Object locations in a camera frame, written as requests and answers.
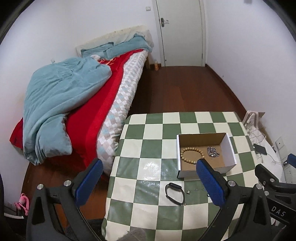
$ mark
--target wooden bead bracelet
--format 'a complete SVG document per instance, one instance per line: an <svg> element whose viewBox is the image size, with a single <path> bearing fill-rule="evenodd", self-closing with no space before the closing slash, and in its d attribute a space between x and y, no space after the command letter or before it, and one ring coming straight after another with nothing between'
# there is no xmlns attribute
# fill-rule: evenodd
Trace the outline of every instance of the wooden bead bracelet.
<svg viewBox="0 0 296 241"><path fill-rule="evenodd" d="M181 154L180 154L180 157L181 157L181 159L182 159L183 161L188 162L188 163L190 163L190 164L196 164L197 161L187 160L185 157L183 157L184 152L185 152L185 151L189 151L189 150L199 152L199 153L202 155L202 158L205 158L205 156L204 156L204 154L203 154L203 152L202 152L201 150L196 149L196 148L194 148L194 147L186 147L186 148L184 148L183 150L181 150Z"/></svg>

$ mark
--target pink object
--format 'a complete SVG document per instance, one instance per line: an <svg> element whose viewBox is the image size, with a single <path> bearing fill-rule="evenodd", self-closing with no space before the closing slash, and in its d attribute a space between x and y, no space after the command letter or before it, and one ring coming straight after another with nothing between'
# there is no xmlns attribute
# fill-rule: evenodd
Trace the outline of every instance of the pink object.
<svg viewBox="0 0 296 241"><path fill-rule="evenodd" d="M25 215L28 216L30 204L29 204L29 199L24 193L21 194L20 200L18 201L18 203L15 203L15 206L17 207L18 210L21 210L23 208L25 211Z"/></svg>

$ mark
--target green and white checkered cushion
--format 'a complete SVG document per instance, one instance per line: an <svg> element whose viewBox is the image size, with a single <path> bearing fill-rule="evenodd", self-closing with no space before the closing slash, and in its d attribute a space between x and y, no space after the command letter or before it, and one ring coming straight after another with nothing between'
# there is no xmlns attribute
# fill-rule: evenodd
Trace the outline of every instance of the green and white checkered cushion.
<svg viewBox="0 0 296 241"><path fill-rule="evenodd" d="M255 152L248 134L234 112L172 112L132 115L126 119L114 160L102 234L106 240L122 237L135 227L143 228L147 240L198 239L219 207L207 197L200 180L177 178L176 135L227 132L237 165L224 178L253 187ZM170 183L182 186L185 206L165 196ZM171 191L170 196L182 199ZM241 213L237 208L224 235L230 236Z"/></svg>

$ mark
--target cardboard box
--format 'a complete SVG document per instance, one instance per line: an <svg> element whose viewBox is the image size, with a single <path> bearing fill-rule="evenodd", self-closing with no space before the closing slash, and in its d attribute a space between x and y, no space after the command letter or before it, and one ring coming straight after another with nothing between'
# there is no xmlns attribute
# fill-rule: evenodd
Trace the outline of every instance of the cardboard box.
<svg viewBox="0 0 296 241"><path fill-rule="evenodd" d="M227 133L179 134L177 135L179 170L177 178L196 177L199 179L196 173L196 165L181 160L180 150L186 147L194 147L201 150L205 156L205 160L215 171L221 174L227 173L237 164L233 147ZM220 156L210 157L207 153L207 147L215 147L217 152L220 153ZM201 154L196 151L186 151L183 156L192 161L197 161L202 158Z"/></svg>

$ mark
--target pillow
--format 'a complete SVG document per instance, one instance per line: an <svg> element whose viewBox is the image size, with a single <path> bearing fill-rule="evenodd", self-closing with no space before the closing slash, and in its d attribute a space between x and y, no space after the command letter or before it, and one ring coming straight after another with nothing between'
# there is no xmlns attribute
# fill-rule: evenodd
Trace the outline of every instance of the pillow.
<svg viewBox="0 0 296 241"><path fill-rule="evenodd" d="M104 44L102 46L92 48L92 49L88 49L88 50L82 49L81 50L81 56L83 58L85 58L85 57L89 57L91 55L98 55L101 58L106 58L106 55L105 55L106 50L111 48L111 47L113 47L113 43L107 43L107 44Z"/></svg>
<svg viewBox="0 0 296 241"><path fill-rule="evenodd" d="M127 53L132 50L144 49L149 52L152 52L152 48L146 42L146 40L142 36L133 37L131 40L127 42L123 42L121 44L115 45L112 48L106 50L106 59L113 59L116 56Z"/></svg>
<svg viewBox="0 0 296 241"><path fill-rule="evenodd" d="M81 57L81 53L82 53L81 50L96 48L98 46L102 46L103 44L107 44L107 43L114 43L114 45L117 45L122 42L129 41L136 34L138 36L144 37L144 39L147 41L149 46L154 47L150 31L146 26L141 25L141 26L135 26L132 28L126 28L126 29L114 31L109 34L105 34L101 37L90 40L87 43L76 47L77 54L79 57Z"/></svg>

